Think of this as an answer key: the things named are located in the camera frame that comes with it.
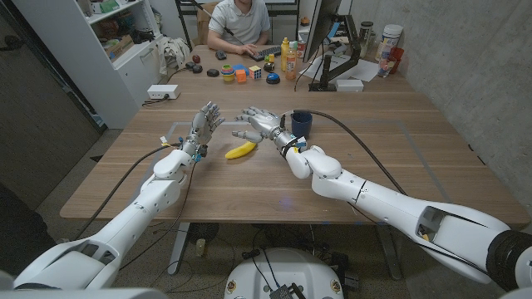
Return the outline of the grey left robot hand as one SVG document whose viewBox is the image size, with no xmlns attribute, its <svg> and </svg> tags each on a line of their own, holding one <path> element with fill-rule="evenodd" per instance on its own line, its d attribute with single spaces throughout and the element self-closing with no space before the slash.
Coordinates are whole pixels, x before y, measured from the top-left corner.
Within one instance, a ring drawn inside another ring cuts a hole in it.
<svg viewBox="0 0 532 299">
<path fill-rule="evenodd" d="M 182 150 L 190 156 L 206 147 L 216 128 L 225 121 L 219 118 L 219 107 L 209 102 L 193 118 L 190 131 L 182 145 Z"/>
</svg>

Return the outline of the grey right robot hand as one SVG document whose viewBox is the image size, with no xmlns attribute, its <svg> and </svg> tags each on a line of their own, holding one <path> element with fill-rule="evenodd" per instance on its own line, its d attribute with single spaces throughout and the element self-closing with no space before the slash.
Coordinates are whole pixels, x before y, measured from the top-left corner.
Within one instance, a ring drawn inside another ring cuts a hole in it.
<svg viewBox="0 0 532 299">
<path fill-rule="evenodd" d="M 232 136 L 245 139 L 255 144 L 264 139 L 272 140 L 280 154 L 285 157 L 289 150 L 296 150 L 297 138 L 284 127 L 283 118 L 268 111 L 254 106 L 243 109 L 242 114 L 235 117 L 236 120 L 248 122 L 254 131 L 234 130 Z"/>
</svg>

